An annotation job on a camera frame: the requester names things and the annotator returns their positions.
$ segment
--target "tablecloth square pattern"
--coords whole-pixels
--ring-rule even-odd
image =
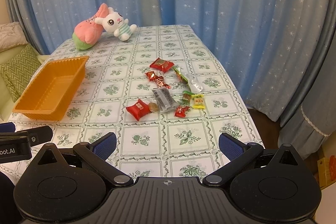
[[[228,162],[218,149],[218,137],[224,131],[243,142],[262,144],[224,68],[188,25],[141,27],[127,42],[103,33],[100,41],[85,51],[76,50],[72,39],[68,39],[47,61],[83,55],[90,56],[85,78],[63,119],[39,121],[12,113],[9,120],[16,124],[17,130],[50,125],[54,132],[52,142],[59,148],[73,147],[81,141],[92,143],[108,132],[115,132],[117,148],[107,162],[133,179],[139,176],[202,179]],[[150,69],[157,57],[174,62],[183,73],[196,77],[203,86],[205,109],[191,108],[186,118],[175,117],[174,111],[154,112],[140,121],[127,112],[126,107],[138,98],[153,100],[152,89],[157,85],[144,74],[149,70],[164,75],[171,85],[172,97],[181,103],[182,92],[188,88],[179,82],[172,69],[165,74]],[[41,147],[33,147],[33,155]],[[2,164],[0,170],[16,182],[29,162]]]

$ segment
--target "white bunny plush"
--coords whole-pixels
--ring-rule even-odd
[[[137,25],[128,26],[128,19],[124,19],[121,14],[115,12],[112,7],[109,7],[109,14],[103,17],[96,17],[95,23],[103,25],[105,31],[113,33],[121,41],[128,40],[132,33],[137,29]]]

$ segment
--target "patrick star plush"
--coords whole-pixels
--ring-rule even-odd
[[[104,27],[95,23],[96,17],[106,17],[109,14],[109,7],[103,3],[97,13],[82,22],[80,22],[72,34],[72,39],[78,50],[87,50],[91,48],[100,38]]]

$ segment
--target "stuffed animal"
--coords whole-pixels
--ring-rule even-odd
[[[106,17],[109,14],[109,7],[103,3],[97,13],[82,22],[80,22],[72,34],[72,39],[78,50],[87,50],[91,48],[100,38],[104,28],[95,23],[96,17]]]
[[[95,23],[103,25],[105,31],[113,33],[121,41],[128,40],[137,29],[137,25],[128,26],[128,19],[124,19],[121,14],[109,7],[109,14],[106,17],[96,17]]]

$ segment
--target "orange plastic tray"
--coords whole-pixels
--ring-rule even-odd
[[[85,76],[89,56],[48,62],[30,82],[13,112],[36,120],[59,121]]]

